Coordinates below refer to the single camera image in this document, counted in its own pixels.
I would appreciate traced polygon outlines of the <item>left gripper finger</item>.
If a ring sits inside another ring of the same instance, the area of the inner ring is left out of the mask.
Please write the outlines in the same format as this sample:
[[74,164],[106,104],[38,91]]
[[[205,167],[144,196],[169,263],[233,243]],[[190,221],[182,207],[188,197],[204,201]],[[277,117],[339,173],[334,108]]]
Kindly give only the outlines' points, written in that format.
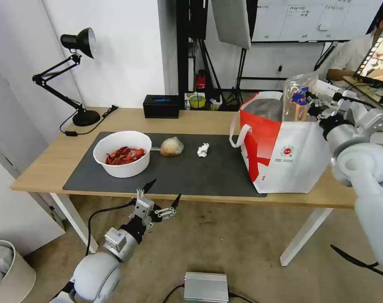
[[136,193],[136,202],[135,202],[135,207],[153,207],[154,202],[146,198],[145,195],[149,192],[149,190],[153,187],[157,179],[153,179],[152,181],[146,183],[142,188],[137,189]]
[[175,216],[177,213],[176,209],[179,205],[181,196],[182,196],[182,193],[180,193],[175,198],[175,200],[172,202],[170,207],[160,208],[158,205],[155,205],[153,210],[153,220],[166,220],[168,218]]

